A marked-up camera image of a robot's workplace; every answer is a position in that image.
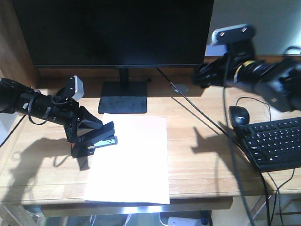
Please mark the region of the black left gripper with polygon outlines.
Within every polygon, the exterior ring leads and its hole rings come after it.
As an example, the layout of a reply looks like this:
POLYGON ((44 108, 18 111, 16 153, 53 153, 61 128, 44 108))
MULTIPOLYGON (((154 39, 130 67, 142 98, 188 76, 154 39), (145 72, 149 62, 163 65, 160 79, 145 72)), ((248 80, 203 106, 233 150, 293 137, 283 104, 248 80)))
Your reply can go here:
POLYGON ((79 107, 76 101, 57 102, 55 98, 50 100, 53 106, 49 120, 63 125, 69 143, 78 141, 78 129, 100 129, 103 126, 100 119, 93 116, 84 106, 79 107))

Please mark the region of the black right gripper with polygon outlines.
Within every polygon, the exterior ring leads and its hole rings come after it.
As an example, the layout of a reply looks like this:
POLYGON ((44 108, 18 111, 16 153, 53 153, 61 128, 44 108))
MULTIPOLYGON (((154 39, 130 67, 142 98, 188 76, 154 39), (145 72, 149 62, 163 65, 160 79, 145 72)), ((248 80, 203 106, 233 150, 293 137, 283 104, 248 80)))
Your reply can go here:
POLYGON ((234 69, 232 58, 224 55, 211 63, 201 64, 192 82, 203 89, 210 86, 234 87, 234 69))

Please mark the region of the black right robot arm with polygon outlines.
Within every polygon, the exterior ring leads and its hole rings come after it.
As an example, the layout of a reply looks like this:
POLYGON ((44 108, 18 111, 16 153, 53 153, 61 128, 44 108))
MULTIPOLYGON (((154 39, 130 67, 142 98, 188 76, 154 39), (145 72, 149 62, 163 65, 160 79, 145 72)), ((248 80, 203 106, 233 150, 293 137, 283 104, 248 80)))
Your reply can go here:
POLYGON ((280 112, 301 108, 301 63, 292 57, 266 63, 264 60, 223 56, 201 66, 192 81, 202 88, 235 87, 256 94, 280 112))

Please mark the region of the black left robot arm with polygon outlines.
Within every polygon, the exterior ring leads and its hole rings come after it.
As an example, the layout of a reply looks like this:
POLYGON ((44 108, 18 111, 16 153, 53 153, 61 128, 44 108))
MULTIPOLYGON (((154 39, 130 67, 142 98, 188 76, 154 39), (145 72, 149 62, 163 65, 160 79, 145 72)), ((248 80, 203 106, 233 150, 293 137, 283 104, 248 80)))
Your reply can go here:
POLYGON ((100 129, 101 120, 93 116, 78 100, 84 95, 82 80, 70 77, 56 95, 43 95, 11 79, 0 80, 0 112, 28 115, 31 123, 43 125, 47 121, 64 127, 67 141, 77 142, 78 129, 100 129))

